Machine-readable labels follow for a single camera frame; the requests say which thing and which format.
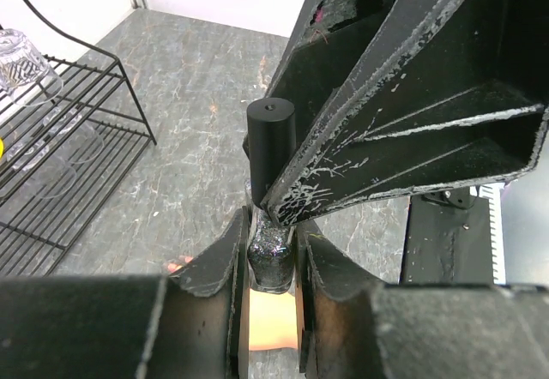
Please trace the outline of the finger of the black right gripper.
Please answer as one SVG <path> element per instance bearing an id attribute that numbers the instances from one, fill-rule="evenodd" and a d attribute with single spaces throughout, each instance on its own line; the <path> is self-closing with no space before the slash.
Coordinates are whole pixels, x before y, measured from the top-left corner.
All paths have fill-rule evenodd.
<path id="1" fill-rule="evenodd" d="M 262 207 L 293 226 L 512 180 L 537 166 L 547 134 L 548 0 L 396 0 Z"/>
<path id="2" fill-rule="evenodd" d="M 396 0 L 320 0 L 290 41 L 266 95 L 296 107 L 302 142 L 324 103 L 346 80 Z"/>

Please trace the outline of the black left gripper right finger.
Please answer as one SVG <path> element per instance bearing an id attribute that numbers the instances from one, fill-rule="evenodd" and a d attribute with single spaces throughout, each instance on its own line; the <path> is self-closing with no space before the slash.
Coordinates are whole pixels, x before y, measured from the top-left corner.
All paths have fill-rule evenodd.
<path id="1" fill-rule="evenodd" d="M 546 288 L 388 284 L 312 221 L 296 228 L 295 244 L 306 377 L 547 377 Z"/>

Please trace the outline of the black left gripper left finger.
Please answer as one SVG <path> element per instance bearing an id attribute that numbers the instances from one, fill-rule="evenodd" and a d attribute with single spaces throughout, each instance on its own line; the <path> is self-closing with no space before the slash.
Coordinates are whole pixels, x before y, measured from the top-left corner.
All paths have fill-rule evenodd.
<path id="1" fill-rule="evenodd" d="M 177 272 L 1 281 L 4 378 L 245 378 L 249 217 Z"/>

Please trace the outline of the glitter nail polish bottle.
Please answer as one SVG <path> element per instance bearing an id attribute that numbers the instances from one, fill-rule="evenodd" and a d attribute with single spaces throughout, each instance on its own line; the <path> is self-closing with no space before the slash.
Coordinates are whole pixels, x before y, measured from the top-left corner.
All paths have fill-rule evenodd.
<path id="1" fill-rule="evenodd" d="M 278 227 L 264 210 L 254 204 L 248 178 L 244 181 L 244 192 L 250 216 L 247 258 L 251 287 L 258 292 L 283 294 L 293 282 L 294 229 Z"/>

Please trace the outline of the black nail polish cap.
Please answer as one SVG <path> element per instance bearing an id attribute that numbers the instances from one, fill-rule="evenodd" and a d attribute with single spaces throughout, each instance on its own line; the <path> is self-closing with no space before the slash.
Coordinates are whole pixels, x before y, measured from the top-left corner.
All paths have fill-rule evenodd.
<path id="1" fill-rule="evenodd" d="M 286 99 L 264 98 L 246 110 L 252 201 L 263 198 L 296 148 L 295 108 Z"/>

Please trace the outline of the person's left hand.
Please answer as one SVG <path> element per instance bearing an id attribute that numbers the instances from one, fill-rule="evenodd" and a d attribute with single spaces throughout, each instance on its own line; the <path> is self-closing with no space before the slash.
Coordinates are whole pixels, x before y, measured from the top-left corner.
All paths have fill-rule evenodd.
<path id="1" fill-rule="evenodd" d="M 290 292 L 273 294 L 250 289 L 249 350 L 297 349 L 296 300 Z"/>

